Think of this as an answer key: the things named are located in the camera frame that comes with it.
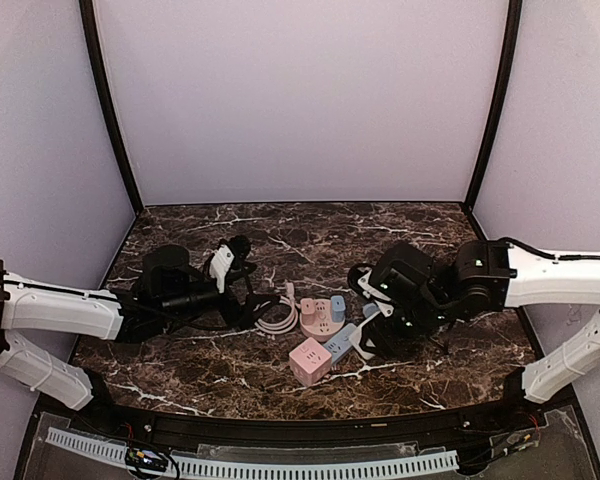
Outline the small pink plug adapter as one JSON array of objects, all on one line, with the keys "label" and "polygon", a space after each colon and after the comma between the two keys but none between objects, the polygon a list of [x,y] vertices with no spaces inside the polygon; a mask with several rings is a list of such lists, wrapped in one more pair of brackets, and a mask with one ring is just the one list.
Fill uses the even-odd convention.
[{"label": "small pink plug adapter", "polygon": [[303,298],[300,301],[301,324],[312,325],[317,320],[317,307],[315,300],[312,298]]}]

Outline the blue power strip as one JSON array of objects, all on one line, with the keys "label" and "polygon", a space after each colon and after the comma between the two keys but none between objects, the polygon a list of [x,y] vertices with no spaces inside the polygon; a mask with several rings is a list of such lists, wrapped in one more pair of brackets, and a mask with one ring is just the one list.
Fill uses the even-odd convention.
[{"label": "blue power strip", "polygon": [[353,346],[349,337],[355,330],[356,326],[353,323],[348,323],[327,342],[322,344],[322,346],[331,354],[331,364],[333,366],[352,350]]}]

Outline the small blue plug adapter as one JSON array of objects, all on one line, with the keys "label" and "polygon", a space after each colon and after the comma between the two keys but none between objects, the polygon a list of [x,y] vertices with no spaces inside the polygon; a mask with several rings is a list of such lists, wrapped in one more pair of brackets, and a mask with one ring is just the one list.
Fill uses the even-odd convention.
[{"label": "small blue plug adapter", "polygon": [[342,323],[346,315],[345,299],[341,295],[333,295],[330,298],[331,319],[334,323]]}]

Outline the pink cube socket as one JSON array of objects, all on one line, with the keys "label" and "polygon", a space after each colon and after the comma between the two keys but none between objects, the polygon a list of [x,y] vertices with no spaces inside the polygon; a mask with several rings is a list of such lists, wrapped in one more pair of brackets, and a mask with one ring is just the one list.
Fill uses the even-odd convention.
[{"label": "pink cube socket", "polygon": [[314,338],[307,338],[289,353],[289,366],[305,387],[316,384],[332,366],[332,354]]}]

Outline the white cube socket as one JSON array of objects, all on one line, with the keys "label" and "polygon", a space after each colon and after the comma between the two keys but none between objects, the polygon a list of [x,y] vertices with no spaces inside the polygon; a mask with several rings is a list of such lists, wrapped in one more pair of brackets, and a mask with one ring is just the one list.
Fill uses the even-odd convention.
[{"label": "white cube socket", "polygon": [[375,354],[366,350],[366,342],[362,339],[363,328],[367,325],[369,319],[363,321],[360,325],[356,326],[354,331],[349,335],[348,340],[351,346],[355,349],[358,355],[365,361],[375,357]]}]

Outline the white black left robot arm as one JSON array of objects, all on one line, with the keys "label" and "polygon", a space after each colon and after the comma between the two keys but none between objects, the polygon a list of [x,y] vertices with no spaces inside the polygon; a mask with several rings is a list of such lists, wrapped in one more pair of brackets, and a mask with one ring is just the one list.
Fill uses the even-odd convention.
[{"label": "white black left robot arm", "polygon": [[197,328],[198,318],[211,311],[220,313],[225,328],[247,329],[282,300],[249,290],[240,301],[232,292],[234,282],[248,282],[256,269],[249,253],[245,237],[223,240],[197,269],[186,248],[161,246],[143,257],[141,273],[128,290],[40,283],[8,272],[0,260],[0,372],[74,411],[104,402],[107,389],[96,374],[59,360],[20,332],[139,344],[182,327]]}]

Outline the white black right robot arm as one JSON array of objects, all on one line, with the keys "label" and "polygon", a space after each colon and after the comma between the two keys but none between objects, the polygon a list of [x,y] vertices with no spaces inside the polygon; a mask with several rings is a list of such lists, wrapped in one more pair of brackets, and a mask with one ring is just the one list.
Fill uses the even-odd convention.
[{"label": "white black right robot arm", "polygon": [[395,353],[395,338],[429,336],[482,313],[540,304],[596,306],[571,338],[508,376],[510,398],[543,404],[600,363],[600,252],[543,251],[503,237],[467,242],[451,264],[440,265],[399,242],[356,287],[381,310],[363,331],[364,350],[376,355]]}]

